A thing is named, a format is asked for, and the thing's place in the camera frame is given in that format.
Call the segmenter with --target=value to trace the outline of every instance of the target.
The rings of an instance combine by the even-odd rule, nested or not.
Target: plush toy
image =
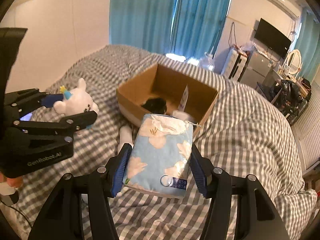
[[[69,116],[92,110],[98,114],[98,106],[85,91],[86,86],[84,79],[80,78],[78,86],[71,91],[68,91],[64,86],[60,87],[60,91],[63,93],[64,97],[63,101],[57,101],[53,104],[53,108],[57,114]]]

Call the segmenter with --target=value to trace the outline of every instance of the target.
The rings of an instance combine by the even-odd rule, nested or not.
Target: checkered bedsheet
[[[75,135],[74,156],[24,176],[16,208],[34,222],[42,205],[60,177],[88,174],[116,155],[119,128],[127,121],[119,112],[116,88],[128,78],[159,62],[220,90],[212,113],[195,138],[201,154],[230,175],[255,174],[276,205],[292,240],[298,239],[313,206],[316,193],[303,191],[300,161],[291,129],[281,113],[255,90],[226,80],[196,66],[176,62],[159,54],[122,45],[108,45],[71,67],[47,91],[76,87],[80,77],[100,113],[93,130]],[[33,120],[58,121],[52,109],[34,112]],[[198,239],[210,200],[197,191],[189,174],[186,197],[168,199],[126,189],[110,199],[110,208],[120,239]],[[236,198],[232,199],[227,239],[233,239]],[[83,203],[84,234],[92,239],[88,207]],[[18,214],[25,230],[27,223]]]

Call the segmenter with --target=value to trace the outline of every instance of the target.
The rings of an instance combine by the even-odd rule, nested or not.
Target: television
[[[254,38],[261,41],[281,58],[285,58],[291,45],[291,41],[281,31],[262,18]]]

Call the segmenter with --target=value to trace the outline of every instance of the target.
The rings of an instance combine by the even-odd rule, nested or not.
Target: hand
[[[22,185],[23,179],[22,177],[10,179],[0,173],[0,183],[2,182],[7,182],[10,187],[18,188]]]

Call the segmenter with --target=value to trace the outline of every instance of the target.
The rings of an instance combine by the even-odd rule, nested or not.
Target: cardboard box
[[[211,113],[218,91],[201,82],[160,64],[154,64],[129,79],[117,89],[120,112],[134,125],[140,127],[142,118],[150,112],[143,105],[149,98],[161,97],[167,101],[167,115],[178,109],[183,92],[188,85],[189,96],[185,112],[203,125]],[[193,136],[199,133],[197,127]]]

